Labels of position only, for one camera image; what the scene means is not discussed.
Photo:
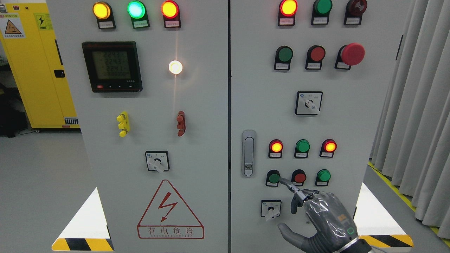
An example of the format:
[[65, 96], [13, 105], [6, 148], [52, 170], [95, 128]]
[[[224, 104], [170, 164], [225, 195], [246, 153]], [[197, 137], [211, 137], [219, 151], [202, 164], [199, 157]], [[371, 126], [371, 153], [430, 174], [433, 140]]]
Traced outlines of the grey robotic humanoid hand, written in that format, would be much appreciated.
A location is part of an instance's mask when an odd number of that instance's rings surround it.
[[279, 223], [282, 237], [305, 253], [367, 253], [371, 247], [360, 239], [357, 227], [341, 201], [333, 194], [317, 190], [299, 189], [293, 182], [280, 178], [293, 194], [291, 213], [304, 207], [317, 232], [305, 237], [293, 232], [285, 223]]

